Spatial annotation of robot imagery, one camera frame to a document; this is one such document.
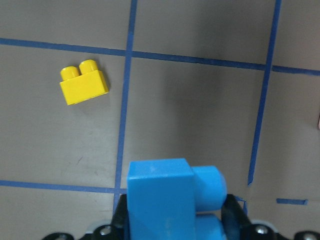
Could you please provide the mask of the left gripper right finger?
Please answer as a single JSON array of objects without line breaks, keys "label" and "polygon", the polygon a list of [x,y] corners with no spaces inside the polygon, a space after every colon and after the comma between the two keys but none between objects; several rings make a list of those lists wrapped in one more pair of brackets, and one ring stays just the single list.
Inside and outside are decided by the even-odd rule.
[{"label": "left gripper right finger", "polygon": [[224,230],[241,230],[252,223],[233,194],[227,194],[221,209]]}]

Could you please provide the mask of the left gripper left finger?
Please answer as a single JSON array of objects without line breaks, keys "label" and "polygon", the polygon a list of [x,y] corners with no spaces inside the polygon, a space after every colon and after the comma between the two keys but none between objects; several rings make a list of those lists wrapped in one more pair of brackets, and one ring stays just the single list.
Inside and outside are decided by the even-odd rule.
[{"label": "left gripper left finger", "polygon": [[121,194],[111,219],[111,225],[117,229],[125,230],[129,226],[127,194]]}]

